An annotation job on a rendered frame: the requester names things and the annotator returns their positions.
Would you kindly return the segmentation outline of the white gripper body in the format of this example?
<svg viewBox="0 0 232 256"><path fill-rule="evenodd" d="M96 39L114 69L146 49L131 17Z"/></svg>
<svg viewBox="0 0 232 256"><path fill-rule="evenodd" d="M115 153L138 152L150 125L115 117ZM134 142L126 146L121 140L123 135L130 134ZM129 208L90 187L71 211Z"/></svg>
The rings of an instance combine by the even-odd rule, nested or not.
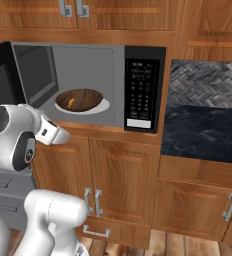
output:
<svg viewBox="0 0 232 256"><path fill-rule="evenodd" d="M64 144L70 138L70 133L61 127L51 127L48 131L49 144Z"/></svg>

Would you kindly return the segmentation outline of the brown wooden bowl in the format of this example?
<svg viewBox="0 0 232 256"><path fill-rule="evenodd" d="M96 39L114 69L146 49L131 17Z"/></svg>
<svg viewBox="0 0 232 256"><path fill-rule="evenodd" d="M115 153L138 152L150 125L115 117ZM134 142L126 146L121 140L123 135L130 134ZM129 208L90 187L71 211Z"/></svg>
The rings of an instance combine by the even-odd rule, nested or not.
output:
<svg viewBox="0 0 232 256"><path fill-rule="evenodd" d="M68 102L74 98L75 101L70 108ZM72 89L58 95L55 99L59 107L73 112L87 111L96 107L103 100L103 95L93 89Z"/></svg>

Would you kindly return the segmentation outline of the white microwave turntable plate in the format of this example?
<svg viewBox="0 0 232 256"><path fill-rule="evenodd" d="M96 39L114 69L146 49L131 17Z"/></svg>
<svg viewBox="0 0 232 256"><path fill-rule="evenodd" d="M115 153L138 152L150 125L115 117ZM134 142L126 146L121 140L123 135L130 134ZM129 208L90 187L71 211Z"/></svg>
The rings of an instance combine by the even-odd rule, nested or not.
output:
<svg viewBox="0 0 232 256"><path fill-rule="evenodd" d="M81 111L81 112L73 112L70 110L65 110L61 107L58 106L58 104L55 104L55 107L57 110L71 114L71 115L92 115L92 114L97 114L106 111L110 107L110 102L106 99L103 99L96 107L87 110L87 111Z"/></svg>

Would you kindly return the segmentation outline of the grey black microwave oven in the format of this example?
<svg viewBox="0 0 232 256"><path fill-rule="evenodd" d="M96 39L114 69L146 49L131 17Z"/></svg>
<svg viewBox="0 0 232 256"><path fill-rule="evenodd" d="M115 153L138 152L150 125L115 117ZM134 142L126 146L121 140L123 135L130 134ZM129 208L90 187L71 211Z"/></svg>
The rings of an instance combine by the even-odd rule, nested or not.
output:
<svg viewBox="0 0 232 256"><path fill-rule="evenodd" d="M25 99L55 119L156 133L166 49L91 44L12 45ZM110 107L92 115L71 115L55 99L72 89L93 89ZM150 117L140 116L147 112Z"/></svg>

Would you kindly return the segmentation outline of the black microwave door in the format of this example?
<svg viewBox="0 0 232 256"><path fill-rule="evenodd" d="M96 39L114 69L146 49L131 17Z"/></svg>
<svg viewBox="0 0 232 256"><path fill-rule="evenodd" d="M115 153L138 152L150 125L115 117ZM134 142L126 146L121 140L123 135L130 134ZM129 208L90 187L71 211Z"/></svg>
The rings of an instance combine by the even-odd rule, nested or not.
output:
<svg viewBox="0 0 232 256"><path fill-rule="evenodd" d="M2 42L0 43L0 104L25 102L11 43Z"/></svg>

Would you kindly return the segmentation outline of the grey appliance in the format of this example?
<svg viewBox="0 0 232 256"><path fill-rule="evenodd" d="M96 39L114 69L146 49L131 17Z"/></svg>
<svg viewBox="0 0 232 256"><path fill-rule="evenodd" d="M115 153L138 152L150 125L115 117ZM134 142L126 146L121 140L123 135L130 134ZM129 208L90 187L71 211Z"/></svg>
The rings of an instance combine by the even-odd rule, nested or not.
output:
<svg viewBox="0 0 232 256"><path fill-rule="evenodd" d="M22 171L0 169L0 218L10 229L24 231L27 216L24 200L36 188L30 167Z"/></svg>

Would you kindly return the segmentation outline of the wooden drawer front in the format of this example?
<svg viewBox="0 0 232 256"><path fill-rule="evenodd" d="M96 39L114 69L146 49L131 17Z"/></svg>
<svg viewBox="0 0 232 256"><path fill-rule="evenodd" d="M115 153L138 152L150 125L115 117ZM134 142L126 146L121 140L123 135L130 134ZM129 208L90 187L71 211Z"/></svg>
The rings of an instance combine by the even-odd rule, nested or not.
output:
<svg viewBox="0 0 232 256"><path fill-rule="evenodd" d="M162 155L159 177L232 188L232 164Z"/></svg>
<svg viewBox="0 0 232 256"><path fill-rule="evenodd" d="M105 233L106 229L110 229L111 234L109 238L87 235L83 233L84 225L88 225L90 231L99 233ZM151 228L149 226L104 218L98 219L92 216L89 216L83 225L76 228L76 234L79 236L122 244L140 249L147 249L149 247L150 232Z"/></svg>

